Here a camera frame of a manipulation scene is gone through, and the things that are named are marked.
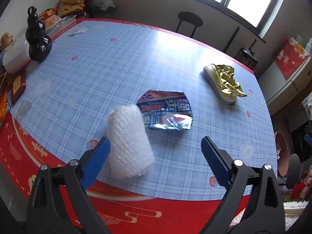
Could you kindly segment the white bubble wrap roll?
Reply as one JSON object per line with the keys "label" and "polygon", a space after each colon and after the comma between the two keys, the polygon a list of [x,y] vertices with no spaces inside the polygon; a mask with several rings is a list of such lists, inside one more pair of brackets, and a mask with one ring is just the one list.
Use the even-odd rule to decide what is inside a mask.
{"label": "white bubble wrap roll", "polygon": [[107,137],[111,143],[108,159],[115,178],[147,173],[155,157],[137,105],[119,106],[109,113]]}

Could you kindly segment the noodle cup lid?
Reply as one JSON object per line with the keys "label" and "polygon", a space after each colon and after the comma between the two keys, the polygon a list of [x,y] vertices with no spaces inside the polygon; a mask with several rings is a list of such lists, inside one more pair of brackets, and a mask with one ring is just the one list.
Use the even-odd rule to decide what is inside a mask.
{"label": "noodle cup lid", "polygon": [[183,92],[148,90],[136,102],[148,129],[190,130],[190,102]]}

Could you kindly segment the gold foil wrapper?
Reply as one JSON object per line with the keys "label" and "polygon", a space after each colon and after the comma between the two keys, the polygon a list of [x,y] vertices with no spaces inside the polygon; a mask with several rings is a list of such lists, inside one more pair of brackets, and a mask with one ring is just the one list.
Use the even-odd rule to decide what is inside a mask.
{"label": "gold foil wrapper", "polygon": [[220,79],[220,88],[223,93],[231,94],[236,97],[247,97],[247,94],[243,92],[239,82],[234,79],[235,70],[232,66],[214,65],[214,68]]}

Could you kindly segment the black chair near bin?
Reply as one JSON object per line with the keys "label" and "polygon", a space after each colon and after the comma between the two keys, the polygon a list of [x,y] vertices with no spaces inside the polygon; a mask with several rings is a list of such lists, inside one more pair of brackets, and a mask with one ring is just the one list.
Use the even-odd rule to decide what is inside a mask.
{"label": "black chair near bin", "polygon": [[301,162],[297,154],[291,154],[289,157],[289,166],[287,171],[287,178],[285,187],[292,189],[299,181],[301,175]]}

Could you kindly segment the white refrigerator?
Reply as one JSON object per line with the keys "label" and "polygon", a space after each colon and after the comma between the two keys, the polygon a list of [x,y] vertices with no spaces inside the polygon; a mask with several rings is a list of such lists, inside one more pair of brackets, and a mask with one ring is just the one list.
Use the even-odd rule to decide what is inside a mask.
{"label": "white refrigerator", "polygon": [[311,81],[311,57],[285,78],[278,65],[273,62],[258,79],[271,116],[291,102]]}

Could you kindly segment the silver black pressure cooker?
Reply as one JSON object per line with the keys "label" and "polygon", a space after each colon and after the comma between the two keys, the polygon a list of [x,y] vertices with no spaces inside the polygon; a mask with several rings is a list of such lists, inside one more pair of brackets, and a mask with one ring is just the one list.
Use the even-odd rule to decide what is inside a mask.
{"label": "silver black pressure cooker", "polygon": [[254,56],[254,52],[252,50],[240,48],[240,50],[238,51],[235,57],[237,61],[244,64],[250,69],[253,69],[254,67],[258,65],[258,60]]}

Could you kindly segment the blue plaid tablecloth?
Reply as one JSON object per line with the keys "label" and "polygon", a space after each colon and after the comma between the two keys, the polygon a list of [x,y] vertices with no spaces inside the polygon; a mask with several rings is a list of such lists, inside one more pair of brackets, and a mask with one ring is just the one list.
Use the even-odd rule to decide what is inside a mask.
{"label": "blue plaid tablecloth", "polygon": [[79,20],[32,62],[1,129],[1,164],[25,198],[41,165],[65,166],[111,125],[111,155],[87,194],[113,233],[198,233],[225,188],[200,143],[277,169],[270,114],[253,71],[160,28]]}

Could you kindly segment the red cloth on refrigerator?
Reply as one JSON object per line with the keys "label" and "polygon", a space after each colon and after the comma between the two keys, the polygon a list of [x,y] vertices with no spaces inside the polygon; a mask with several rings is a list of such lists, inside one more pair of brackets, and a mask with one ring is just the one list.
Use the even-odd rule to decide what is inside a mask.
{"label": "red cloth on refrigerator", "polygon": [[275,58],[275,63],[283,76],[288,79],[308,57],[309,54],[304,47],[292,36],[289,36],[285,38]]}

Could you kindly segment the black gourd bottle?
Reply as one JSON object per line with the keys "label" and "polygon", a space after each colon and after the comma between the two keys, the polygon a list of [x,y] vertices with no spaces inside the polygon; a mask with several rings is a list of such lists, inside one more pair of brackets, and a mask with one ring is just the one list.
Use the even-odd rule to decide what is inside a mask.
{"label": "black gourd bottle", "polygon": [[44,22],[38,19],[37,9],[30,6],[27,10],[27,30],[25,38],[29,43],[28,53],[36,62],[44,61],[52,49],[52,41],[46,34]]}

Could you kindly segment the small white paper packet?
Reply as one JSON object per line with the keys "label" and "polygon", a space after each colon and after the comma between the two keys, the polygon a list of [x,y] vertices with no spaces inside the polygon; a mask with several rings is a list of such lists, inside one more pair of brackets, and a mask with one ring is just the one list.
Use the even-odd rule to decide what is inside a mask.
{"label": "small white paper packet", "polygon": [[75,36],[78,34],[84,34],[87,32],[87,30],[88,30],[88,27],[76,28],[76,29],[71,30],[68,33],[68,36]]}

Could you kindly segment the yellow snack bags pile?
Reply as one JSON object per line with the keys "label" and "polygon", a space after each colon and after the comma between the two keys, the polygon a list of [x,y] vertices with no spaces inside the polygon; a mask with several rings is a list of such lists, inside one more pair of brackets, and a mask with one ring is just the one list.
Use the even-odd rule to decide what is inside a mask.
{"label": "yellow snack bags pile", "polygon": [[57,7],[57,15],[63,18],[73,12],[83,12],[85,4],[84,0],[60,0]]}

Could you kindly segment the black round stool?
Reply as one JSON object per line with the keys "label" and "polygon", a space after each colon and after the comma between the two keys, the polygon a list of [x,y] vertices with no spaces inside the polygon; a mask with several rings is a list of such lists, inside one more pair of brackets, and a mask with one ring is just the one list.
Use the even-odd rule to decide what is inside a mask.
{"label": "black round stool", "polygon": [[179,23],[177,25],[175,32],[176,33],[178,32],[178,30],[181,26],[181,23],[187,22],[187,23],[194,26],[194,29],[192,31],[190,38],[194,37],[194,34],[195,34],[198,27],[203,26],[203,20],[198,15],[191,13],[191,12],[186,12],[186,11],[180,12],[180,13],[178,13],[178,18],[179,18]]}

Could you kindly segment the white plastic bag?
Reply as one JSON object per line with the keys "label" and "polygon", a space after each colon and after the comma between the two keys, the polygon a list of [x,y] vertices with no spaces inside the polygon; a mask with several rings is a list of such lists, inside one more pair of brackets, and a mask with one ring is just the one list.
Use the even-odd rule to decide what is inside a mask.
{"label": "white plastic bag", "polygon": [[100,10],[108,10],[109,8],[116,8],[113,0],[91,0],[91,3]]}

